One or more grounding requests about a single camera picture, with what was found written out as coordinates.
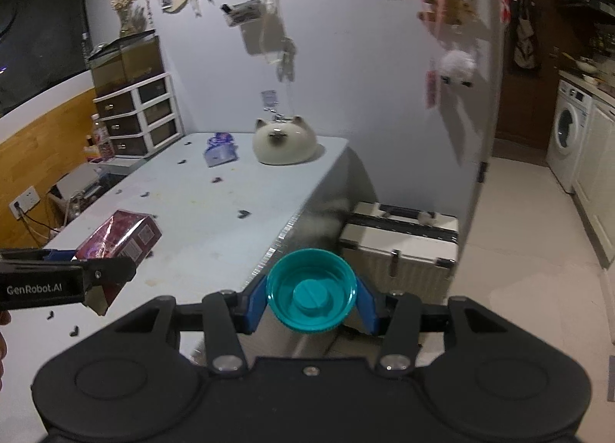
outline teal plastic cap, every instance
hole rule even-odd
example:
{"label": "teal plastic cap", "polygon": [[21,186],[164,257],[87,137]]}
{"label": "teal plastic cap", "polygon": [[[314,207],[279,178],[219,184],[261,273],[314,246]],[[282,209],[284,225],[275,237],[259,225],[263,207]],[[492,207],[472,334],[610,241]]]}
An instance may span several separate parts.
{"label": "teal plastic cap", "polygon": [[337,327],[357,299],[357,278],[346,261],[322,249],[280,259],[267,277],[267,300],[278,320],[297,332]]}

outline brown door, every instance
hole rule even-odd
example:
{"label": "brown door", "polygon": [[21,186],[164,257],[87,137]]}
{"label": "brown door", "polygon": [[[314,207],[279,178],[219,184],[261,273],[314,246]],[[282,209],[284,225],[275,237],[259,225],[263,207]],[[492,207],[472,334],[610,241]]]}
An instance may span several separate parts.
{"label": "brown door", "polygon": [[584,45],[588,45],[593,27],[582,13],[559,8],[559,0],[532,1],[536,4],[534,24],[541,68],[528,74],[511,71],[513,46],[508,32],[496,137],[547,149],[560,79],[558,64],[567,66],[561,55],[552,55],[557,51],[585,54]]}

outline glass terrarium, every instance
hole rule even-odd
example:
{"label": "glass terrarium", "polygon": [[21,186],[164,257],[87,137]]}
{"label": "glass terrarium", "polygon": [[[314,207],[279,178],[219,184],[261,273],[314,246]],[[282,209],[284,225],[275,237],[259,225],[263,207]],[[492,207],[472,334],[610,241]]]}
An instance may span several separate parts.
{"label": "glass terrarium", "polygon": [[155,30],[116,39],[89,62],[98,98],[164,72]]}

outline shiny red package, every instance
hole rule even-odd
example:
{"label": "shiny red package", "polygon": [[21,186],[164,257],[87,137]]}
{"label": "shiny red package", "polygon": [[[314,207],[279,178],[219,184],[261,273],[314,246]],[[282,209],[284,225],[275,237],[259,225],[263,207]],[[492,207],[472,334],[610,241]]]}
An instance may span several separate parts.
{"label": "shiny red package", "polygon": [[[94,259],[127,256],[138,266],[161,236],[160,228],[149,214],[115,211],[77,248],[75,257]],[[105,314],[122,287],[123,285],[93,287],[86,296],[85,304],[98,314]]]}

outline purple tissue pack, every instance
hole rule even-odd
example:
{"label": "purple tissue pack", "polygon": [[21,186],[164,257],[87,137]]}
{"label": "purple tissue pack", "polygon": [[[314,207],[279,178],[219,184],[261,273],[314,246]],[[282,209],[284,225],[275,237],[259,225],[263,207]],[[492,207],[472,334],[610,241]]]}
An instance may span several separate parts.
{"label": "purple tissue pack", "polygon": [[207,166],[212,168],[227,162],[233,162],[237,156],[235,140],[230,132],[216,132],[207,140],[207,149],[203,153]]}

